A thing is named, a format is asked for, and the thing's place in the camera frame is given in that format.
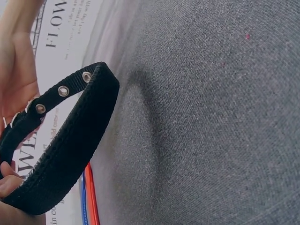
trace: white paper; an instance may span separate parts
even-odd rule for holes
[[[0,14],[6,2],[0,1]],[[82,68],[101,4],[101,0],[48,0],[44,3],[30,35],[41,94]],[[77,100],[78,96],[70,97],[50,111],[37,134],[15,152],[16,171],[21,176],[26,176],[33,168]],[[46,224],[82,225],[79,183],[61,203],[47,212]]]

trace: blue cable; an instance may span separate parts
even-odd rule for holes
[[[88,213],[86,207],[86,188],[85,188],[85,174],[82,173],[81,180],[81,214],[82,214],[82,223],[83,225],[89,225]]]

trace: finger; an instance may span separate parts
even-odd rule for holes
[[[7,162],[3,162],[0,165],[0,170],[1,170],[1,174],[3,175],[3,177],[13,175],[18,178],[21,178]]]
[[[23,182],[23,179],[14,175],[9,175],[0,180],[0,198],[4,198],[12,193]]]

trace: gray fabric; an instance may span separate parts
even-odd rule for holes
[[[300,1],[123,0],[108,18],[101,225],[300,224]]]

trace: red cable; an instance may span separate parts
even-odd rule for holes
[[[90,163],[85,168],[85,177],[86,177],[86,191],[87,191],[87,202],[88,202],[89,213],[90,213],[90,222],[91,225],[100,225],[93,173],[92,173]]]

